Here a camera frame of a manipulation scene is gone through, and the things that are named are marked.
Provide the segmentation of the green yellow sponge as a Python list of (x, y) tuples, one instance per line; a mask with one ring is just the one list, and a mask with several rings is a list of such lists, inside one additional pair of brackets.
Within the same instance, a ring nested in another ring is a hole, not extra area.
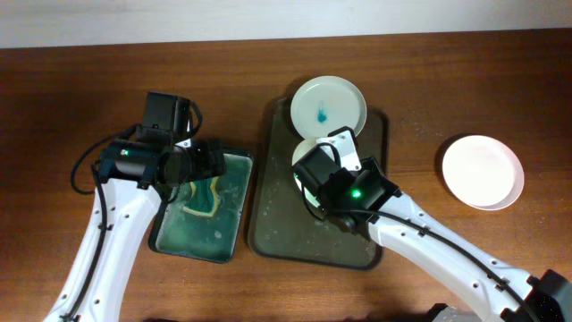
[(190, 196), (184, 202), (182, 210), (193, 216), (214, 217), (221, 198), (216, 190), (218, 177), (190, 182)]

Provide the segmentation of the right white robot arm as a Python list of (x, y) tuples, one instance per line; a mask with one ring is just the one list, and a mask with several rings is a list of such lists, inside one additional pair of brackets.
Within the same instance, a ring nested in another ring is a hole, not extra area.
[(321, 166), (319, 202), (329, 219), (392, 250), (457, 295), (482, 321), (569, 321), (571, 283), (553, 270), (535, 277), (439, 223), (371, 161), (351, 171)]

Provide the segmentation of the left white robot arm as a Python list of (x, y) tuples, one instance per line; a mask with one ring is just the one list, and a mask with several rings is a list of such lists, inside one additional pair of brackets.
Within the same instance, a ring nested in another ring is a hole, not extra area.
[(88, 228), (48, 321), (116, 321), (139, 245), (182, 184), (224, 174), (219, 139), (175, 145), (113, 140), (93, 165)]

